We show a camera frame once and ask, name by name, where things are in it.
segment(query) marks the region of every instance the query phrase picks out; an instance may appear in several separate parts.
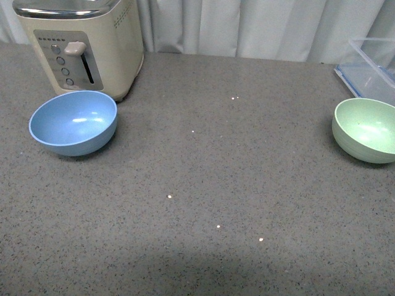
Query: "toaster lever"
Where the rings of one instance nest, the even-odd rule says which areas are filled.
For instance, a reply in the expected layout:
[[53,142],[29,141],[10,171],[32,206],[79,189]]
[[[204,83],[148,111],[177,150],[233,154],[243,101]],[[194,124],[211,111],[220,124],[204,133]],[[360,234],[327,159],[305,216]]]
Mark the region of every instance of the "toaster lever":
[[66,48],[64,49],[64,52],[68,56],[79,57],[84,53],[85,49],[86,49],[86,44],[84,42],[75,41],[75,42],[69,42]]

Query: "toaster button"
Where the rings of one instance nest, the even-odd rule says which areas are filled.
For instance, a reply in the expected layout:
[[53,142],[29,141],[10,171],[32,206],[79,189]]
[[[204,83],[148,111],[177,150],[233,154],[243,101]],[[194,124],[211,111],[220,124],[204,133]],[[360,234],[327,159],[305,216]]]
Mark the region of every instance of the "toaster button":
[[66,83],[67,83],[68,85],[74,85],[74,81],[73,81],[72,79],[70,79],[70,78],[67,78],[67,79],[66,79]]
[[54,54],[60,54],[60,48],[58,45],[52,44],[51,45],[51,50]]
[[65,60],[64,60],[62,57],[57,57],[57,58],[56,58],[56,62],[57,62],[59,65],[64,65]]
[[70,71],[68,69],[66,69],[66,68],[62,68],[62,74],[64,76],[67,76],[68,74],[70,74]]

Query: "green bowl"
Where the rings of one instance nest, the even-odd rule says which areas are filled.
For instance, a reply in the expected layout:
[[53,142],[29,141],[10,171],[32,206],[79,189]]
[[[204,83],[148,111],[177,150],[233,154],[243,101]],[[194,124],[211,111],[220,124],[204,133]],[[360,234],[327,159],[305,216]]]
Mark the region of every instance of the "green bowl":
[[395,107],[355,98],[336,106],[332,120],[336,142],[351,156],[370,163],[395,162]]

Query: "clear plastic container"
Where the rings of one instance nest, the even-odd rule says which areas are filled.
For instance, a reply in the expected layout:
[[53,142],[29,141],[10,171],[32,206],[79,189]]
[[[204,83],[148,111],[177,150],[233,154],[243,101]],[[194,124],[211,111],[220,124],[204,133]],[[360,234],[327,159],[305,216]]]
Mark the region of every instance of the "clear plastic container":
[[395,105],[395,39],[350,40],[335,72],[355,97]]

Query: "blue bowl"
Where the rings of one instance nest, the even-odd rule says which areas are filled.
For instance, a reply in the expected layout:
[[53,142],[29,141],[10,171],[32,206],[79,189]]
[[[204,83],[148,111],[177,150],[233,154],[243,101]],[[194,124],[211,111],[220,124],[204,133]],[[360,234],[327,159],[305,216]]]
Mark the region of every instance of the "blue bowl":
[[103,147],[117,127],[117,104],[99,91],[54,97],[31,116],[30,134],[50,151],[80,156]]

